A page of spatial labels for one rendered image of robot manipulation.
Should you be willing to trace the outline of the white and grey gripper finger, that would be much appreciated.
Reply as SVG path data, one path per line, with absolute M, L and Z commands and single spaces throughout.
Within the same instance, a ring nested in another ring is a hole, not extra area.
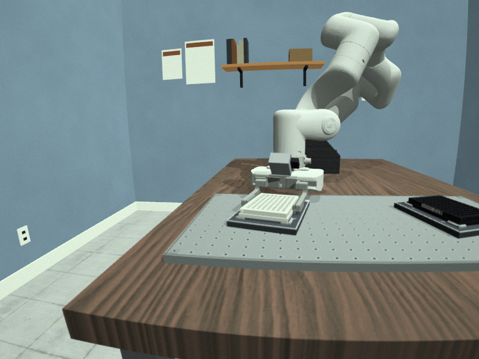
M 242 199 L 242 207 L 254 199 L 260 192 L 261 188 L 279 188 L 280 177 L 266 177 L 266 179 L 255 180 L 255 190 Z
M 302 190 L 301 197 L 296 199 L 293 204 L 293 214 L 301 212 L 308 193 L 308 182 L 300 182 L 300 178 L 286 178 L 286 189 Z

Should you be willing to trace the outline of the dark grey rectangular frame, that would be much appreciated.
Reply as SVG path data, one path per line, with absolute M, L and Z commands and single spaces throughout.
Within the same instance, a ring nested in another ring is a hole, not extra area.
M 466 226 L 444 221 L 424 211 L 414 208 L 406 202 L 394 202 L 394 207 L 456 238 L 479 236 L 479 224 Z

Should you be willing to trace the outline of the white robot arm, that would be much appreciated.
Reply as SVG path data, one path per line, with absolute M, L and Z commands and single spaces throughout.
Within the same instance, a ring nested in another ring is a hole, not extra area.
M 273 175 L 291 176 L 295 169 L 311 164 L 311 158 L 305 155 L 305 140 L 328 141 L 335 137 L 340 124 L 357 109 L 360 97 L 376 109 L 390 104 L 401 71 L 385 53 L 398 32 L 394 20 L 351 12 L 328 19 L 320 40 L 325 47 L 336 50 L 330 64 L 296 109 L 279 110 L 273 115 L 273 153 L 268 162 Z

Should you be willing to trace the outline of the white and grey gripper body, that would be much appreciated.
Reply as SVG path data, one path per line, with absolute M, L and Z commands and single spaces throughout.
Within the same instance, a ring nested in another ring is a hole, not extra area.
M 251 186 L 255 187 L 256 179 L 266 179 L 266 177 L 280 177 L 280 187 L 277 189 L 286 189 L 286 178 L 300 178 L 300 182 L 308 182 L 308 191 L 321 191 L 323 188 L 324 171 L 322 169 L 299 168 L 292 171 L 291 176 L 273 175 L 270 167 L 256 167 L 251 170 Z

